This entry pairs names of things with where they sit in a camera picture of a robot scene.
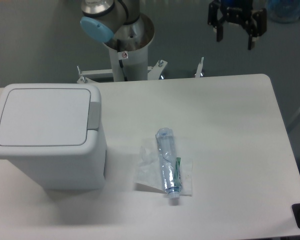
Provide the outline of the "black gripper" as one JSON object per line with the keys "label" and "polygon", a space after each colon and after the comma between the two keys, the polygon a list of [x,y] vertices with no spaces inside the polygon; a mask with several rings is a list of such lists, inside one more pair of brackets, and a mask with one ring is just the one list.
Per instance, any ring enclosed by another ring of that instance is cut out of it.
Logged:
{"label": "black gripper", "polygon": [[208,6],[207,23],[216,33],[216,41],[223,40],[224,22],[246,27],[248,50],[255,46],[255,39],[267,31],[267,10],[253,10],[253,0],[213,0]]}

